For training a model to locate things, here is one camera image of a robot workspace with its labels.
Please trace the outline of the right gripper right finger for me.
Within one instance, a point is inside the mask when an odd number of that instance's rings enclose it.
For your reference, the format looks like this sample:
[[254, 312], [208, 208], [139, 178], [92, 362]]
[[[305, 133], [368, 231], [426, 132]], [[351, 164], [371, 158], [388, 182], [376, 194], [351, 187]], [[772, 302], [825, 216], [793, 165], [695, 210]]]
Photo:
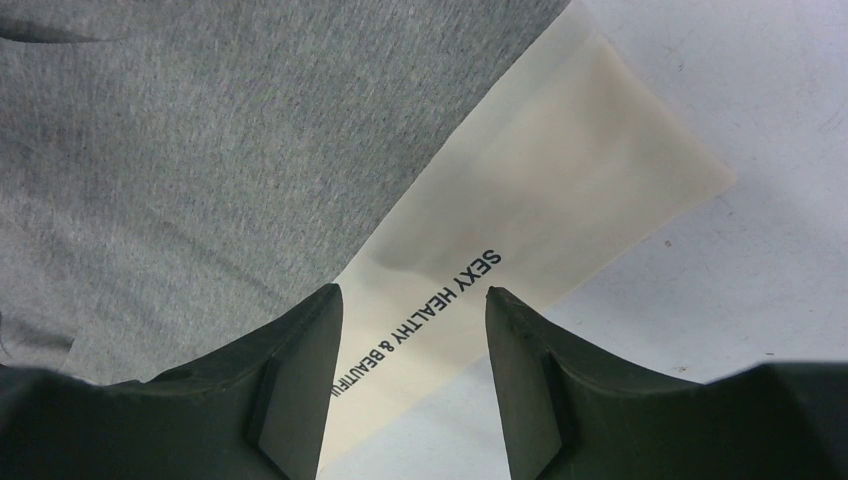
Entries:
[[514, 479], [847, 475], [843, 363], [764, 363], [698, 384], [605, 351], [502, 287], [485, 323]]

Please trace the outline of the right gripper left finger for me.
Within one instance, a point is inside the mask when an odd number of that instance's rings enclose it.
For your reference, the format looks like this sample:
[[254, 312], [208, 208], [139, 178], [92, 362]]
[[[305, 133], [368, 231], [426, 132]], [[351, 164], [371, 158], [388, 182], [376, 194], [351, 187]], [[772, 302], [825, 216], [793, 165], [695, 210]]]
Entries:
[[1, 371], [5, 479], [312, 479], [343, 319], [327, 284], [150, 381]]

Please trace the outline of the grey beige underwear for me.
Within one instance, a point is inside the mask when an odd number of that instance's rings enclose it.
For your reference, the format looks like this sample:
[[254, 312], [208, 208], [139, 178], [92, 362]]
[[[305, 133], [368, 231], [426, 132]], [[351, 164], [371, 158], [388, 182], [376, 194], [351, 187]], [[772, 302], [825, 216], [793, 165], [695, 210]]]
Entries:
[[543, 307], [732, 173], [567, 1], [5, 1], [1, 362], [152, 378], [337, 280], [321, 469], [503, 465], [484, 295]]

